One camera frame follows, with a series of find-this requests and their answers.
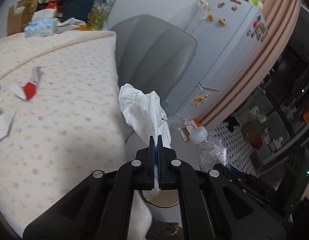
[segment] chair backrest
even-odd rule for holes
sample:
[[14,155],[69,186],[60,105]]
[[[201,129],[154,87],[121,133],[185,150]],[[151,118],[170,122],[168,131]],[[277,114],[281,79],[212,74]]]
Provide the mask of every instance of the chair backrest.
[[126,83],[164,100],[182,78],[197,41],[181,29],[151,15],[139,15],[112,28],[117,33],[119,86]]

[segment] clear plastic bottle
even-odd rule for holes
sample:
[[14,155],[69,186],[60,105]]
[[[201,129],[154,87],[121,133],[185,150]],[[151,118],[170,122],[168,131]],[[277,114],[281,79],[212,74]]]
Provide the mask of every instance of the clear plastic bottle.
[[189,139],[195,144],[195,154],[202,171],[208,172],[216,163],[226,165],[226,148],[221,138],[210,137],[208,131],[199,126],[190,133]]
[[87,29],[102,30],[109,11],[107,0],[94,0],[91,12],[88,15]]

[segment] curtain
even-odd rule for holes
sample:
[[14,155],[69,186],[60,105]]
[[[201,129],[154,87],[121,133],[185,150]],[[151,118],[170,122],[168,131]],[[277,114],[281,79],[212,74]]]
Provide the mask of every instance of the curtain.
[[302,0],[260,0],[268,35],[249,62],[200,119],[215,128],[262,82],[287,45],[299,16]]

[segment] refrigerator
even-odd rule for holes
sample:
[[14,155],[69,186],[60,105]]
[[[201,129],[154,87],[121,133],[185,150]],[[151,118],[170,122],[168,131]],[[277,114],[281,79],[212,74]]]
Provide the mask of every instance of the refrigerator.
[[[198,42],[184,76],[161,102],[168,115],[199,119],[236,78],[268,31],[260,7],[244,0],[206,0],[184,31]],[[213,20],[205,16],[212,15]]]

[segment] patterned tablecloth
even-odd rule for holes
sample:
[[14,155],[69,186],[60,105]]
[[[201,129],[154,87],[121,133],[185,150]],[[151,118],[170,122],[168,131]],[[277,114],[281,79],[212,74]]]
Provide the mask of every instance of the patterned tablecloth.
[[[126,162],[115,45],[114,32],[96,31],[0,40],[0,109],[16,112],[0,141],[0,210],[20,236],[92,171]],[[39,89],[26,102],[9,85],[36,66]]]

